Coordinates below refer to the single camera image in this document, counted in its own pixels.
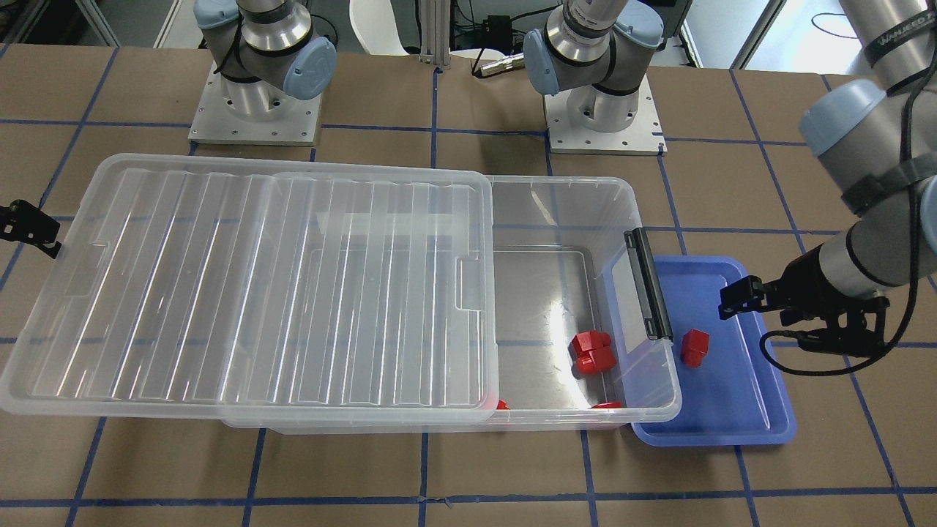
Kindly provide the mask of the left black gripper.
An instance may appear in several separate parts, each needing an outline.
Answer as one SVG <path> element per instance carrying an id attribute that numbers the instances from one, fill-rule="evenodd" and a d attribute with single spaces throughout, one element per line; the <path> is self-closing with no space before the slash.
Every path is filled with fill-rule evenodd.
<path id="1" fill-rule="evenodd" d="M 720 289 L 717 314 L 729 320 L 741 313 L 780 311 L 780 323 L 790 327 L 800 321 L 820 319 L 829 328 L 867 328 L 867 317 L 883 326 L 890 307 L 885 296 L 854 298 L 837 290 L 822 271 L 820 247 L 791 261 L 777 280 L 764 283 L 750 274 Z"/>

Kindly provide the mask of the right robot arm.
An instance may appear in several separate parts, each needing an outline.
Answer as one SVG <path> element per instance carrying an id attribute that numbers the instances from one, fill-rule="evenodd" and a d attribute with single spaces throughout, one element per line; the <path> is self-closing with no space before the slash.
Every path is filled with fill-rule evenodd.
<path id="1" fill-rule="evenodd" d="M 2 247 L 58 250 L 53 199 L 89 132 L 100 152 L 314 160 L 331 37 L 299 1 L 197 1 L 204 51 L 2 48 Z"/>

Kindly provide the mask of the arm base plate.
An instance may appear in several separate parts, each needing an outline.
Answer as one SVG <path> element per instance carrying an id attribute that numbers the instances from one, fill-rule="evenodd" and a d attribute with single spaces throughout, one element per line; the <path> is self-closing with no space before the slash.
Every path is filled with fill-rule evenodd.
<path id="1" fill-rule="evenodd" d="M 215 146 L 315 146 L 324 93 L 298 100 L 265 81 L 234 83 L 209 74 L 188 140 Z"/>
<path id="2" fill-rule="evenodd" d="M 612 96 L 592 86 L 548 94 L 543 110 L 553 153 L 659 156 L 668 152 L 647 77 L 626 96 Z"/>

